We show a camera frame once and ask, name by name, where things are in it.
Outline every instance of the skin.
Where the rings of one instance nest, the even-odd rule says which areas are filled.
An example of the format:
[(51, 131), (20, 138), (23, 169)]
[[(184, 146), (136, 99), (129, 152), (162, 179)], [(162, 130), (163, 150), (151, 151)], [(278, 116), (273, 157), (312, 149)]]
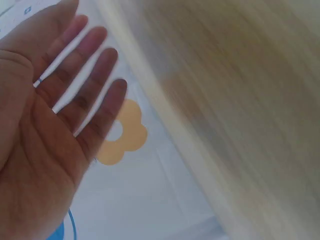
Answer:
[(107, 36), (95, 27), (37, 87), (33, 83), (88, 22), (63, 0), (0, 41), (0, 239), (42, 240), (62, 222), (82, 177), (110, 130), (127, 83), (113, 82), (100, 109), (78, 130), (106, 83), (117, 52), (105, 49), (75, 98), (52, 110)]

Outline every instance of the white surface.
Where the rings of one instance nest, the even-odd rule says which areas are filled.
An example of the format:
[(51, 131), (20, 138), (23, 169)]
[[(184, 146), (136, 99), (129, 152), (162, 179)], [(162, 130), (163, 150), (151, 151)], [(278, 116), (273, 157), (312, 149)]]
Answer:
[[(0, 21), (0, 38), (1, 34), (7, 33), (19, 21), (49, 3), (52, 1), (24, 0), (18, 3), (3, 17), (10, 26), (4, 24), (3, 20)], [(32, 11), (25, 15), (25, 9), (30, 6)], [(89, 25), (58, 58), (54, 66), (76, 46), (89, 28), (104, 25), (92, 1), (80, 1), (79, 12), (89, 16)], [(107, 46), (119, 49), (112, 36), (109, 36), (103, 48)], [(54, 108), (56, 111), (74, 96), (98, 55), (99, 53), (96, 53), (81, 71)], [(185, 167), (121, 52), (112, 79), (119, 77), (128, 81), (127, 97), (136, 101), (141, 108), (142, 123), (148, 129), (148, 139), (140, 150), (127, 152), (123, 160), (115, 166), (105, 166), (99, 162), (92, 164), (71, 206), (78, 239), (225, 240), (226, 236), (204, 195)], [(121, 132), (122, 127), (116, 124), (108, 138), (116, 139)], [(69, 234), (68, 226), (70, 224), (65, 223), (65, 239), (71, 240), (72, 234)]]

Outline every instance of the blurry beige object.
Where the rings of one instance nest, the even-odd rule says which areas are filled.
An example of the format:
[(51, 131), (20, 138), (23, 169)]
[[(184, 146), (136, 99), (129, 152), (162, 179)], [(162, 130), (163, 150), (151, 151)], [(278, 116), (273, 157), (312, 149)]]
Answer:
[(233, 240), (320, 238), (320, 1), (97, 0)]

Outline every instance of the knuckle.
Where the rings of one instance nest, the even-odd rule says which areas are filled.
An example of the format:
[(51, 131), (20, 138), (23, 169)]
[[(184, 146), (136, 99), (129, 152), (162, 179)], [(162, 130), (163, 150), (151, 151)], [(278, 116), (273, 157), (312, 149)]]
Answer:
[(103, 136), (103, 131), (102, 131), (102, 126), (101, 126), (101, 124), (93, 121), (93, 122), (91, 122), (91, 124), (90, 124), (90, 128), (91, 128), (91, 130), (93, 131), (93, 133), (95, 133), (98, 137), (103, 138), (103, 139), (105, 138), (105, 137)]
[(90, 107), (89, 102), (85, 96), (78, 95), (75, 97), (74, 102), (79, 108), (81, 108), (84, 111), (87, 111)]
[(61, 82), (65, 83), (65, 84), (69, 83), (73, 78), (73, 76), (67, 70), (64, 70), (63, 68), (56, 69), (55, 74), (61, 80)]

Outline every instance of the flower sticker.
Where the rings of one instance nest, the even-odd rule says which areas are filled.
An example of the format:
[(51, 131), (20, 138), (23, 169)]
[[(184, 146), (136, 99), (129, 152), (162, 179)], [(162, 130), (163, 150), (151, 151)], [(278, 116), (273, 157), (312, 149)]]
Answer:
[(116, 141), (105, 140), (97, 159), (104, 165), (119, 163), (125, 152), (134, 152), (140, 149), (147, 141), (148, 131), (142, 125), (142, 112), (139, 105), (127, 99), (117, 117), (122, 124), (122, 135)]

